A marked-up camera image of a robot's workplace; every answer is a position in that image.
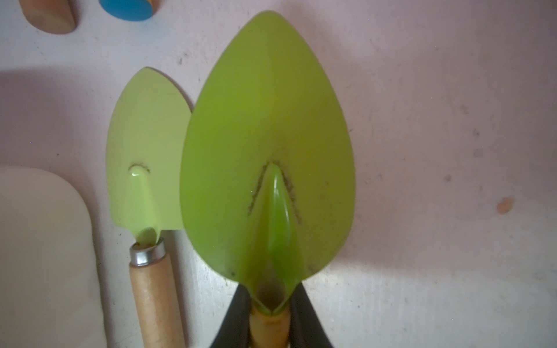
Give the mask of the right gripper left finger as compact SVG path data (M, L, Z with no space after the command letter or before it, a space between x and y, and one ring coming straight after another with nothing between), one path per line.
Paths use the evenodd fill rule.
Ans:
M229 309L210 348L249 347L251 305L252 300L248 290L242 284L238 284Z

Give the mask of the green shovel wooden handle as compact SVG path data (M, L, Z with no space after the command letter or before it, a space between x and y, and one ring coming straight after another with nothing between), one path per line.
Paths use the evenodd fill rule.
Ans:
M45 33L64 35L76 29L68 0L20 0L19 4L25 19Z

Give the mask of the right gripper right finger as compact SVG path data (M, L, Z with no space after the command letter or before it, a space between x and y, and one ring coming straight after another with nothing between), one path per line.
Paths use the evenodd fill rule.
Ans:
M303 284L297 286L290 298L290 311L290 347L333 348Z

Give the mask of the green plastic shovel yellow handle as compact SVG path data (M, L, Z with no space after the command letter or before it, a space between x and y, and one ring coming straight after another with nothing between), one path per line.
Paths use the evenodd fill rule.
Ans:
M332 84L281 14L253 17L207 78L184 143L180 202L194 250L249 292L249 347L290 347L294 290L352 228L355 165Z

